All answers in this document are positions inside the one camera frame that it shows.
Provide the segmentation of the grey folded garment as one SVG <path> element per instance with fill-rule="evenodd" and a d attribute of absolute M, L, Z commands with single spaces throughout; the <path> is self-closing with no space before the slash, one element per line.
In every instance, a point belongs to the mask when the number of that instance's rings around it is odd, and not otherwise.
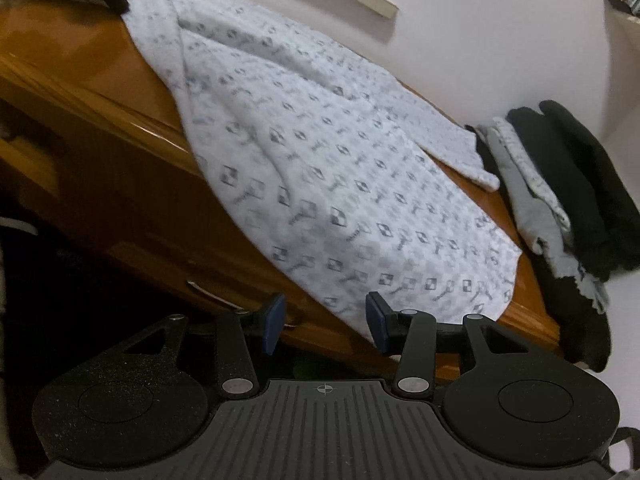
<path fill-rule="evenodd" d="M 604 285 L 575 257 L 570 219 L 527 154 L 514 127 L 496 117 L 477 132 L 488 147 L 508 193 L 515 224 L 527 247 L 544 259 L 554 280 L 577 292 L 598 313 L 610 300 Z"/>

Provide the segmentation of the white patterned garment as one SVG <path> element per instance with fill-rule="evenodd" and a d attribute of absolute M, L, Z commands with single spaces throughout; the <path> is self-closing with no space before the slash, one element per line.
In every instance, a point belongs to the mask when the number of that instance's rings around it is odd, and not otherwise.
<path fill-rule="evenodd" d="M 486 190 L 474 136 L 384 68 L 250 0 L 128 0 L 201 172 L 245 236 L 359 333 L 364 300 L 498 318 L 520 250 L 448 176 Z"/>

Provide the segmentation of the wooden drawer front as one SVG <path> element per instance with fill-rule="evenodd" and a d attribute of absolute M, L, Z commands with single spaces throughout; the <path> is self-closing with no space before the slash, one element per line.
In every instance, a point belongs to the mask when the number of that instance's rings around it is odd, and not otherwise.
<path fill-rule="evenodd" d="M 200 306 L 254 310 L 280 292 L 288 344 L 367 373 L 390 367 L 369 341 L 279 271 L 189 171 L 62 114 L 49 125 L 1 104 L 1 168 L 37 216 Z"/>

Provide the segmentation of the black folded garment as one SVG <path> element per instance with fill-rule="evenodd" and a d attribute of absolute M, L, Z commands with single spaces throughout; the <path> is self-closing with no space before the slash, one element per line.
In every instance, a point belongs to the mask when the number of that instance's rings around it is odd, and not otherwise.
<path fill-rule="evenodd" d="M 639 209 L 598 139 L 567 108 L 552 100 L 540 102 L 536 110 L 514 108 L 500 118 L 514 127 L 567 213 L 573 252 L 586 271 L 604 288 L 612 276 L 637 271 Z M 475 133 L 480 139 L 478 127 Z M 480 142 L 485 162 L 503 184 L 488 147 Z M 528 250 L 547 313 L 560 328 L 562 355 L 602 372 L 612 352 L 608 309 L 598 313 L 577 292 L 556 282 L 544 259 Z"/>

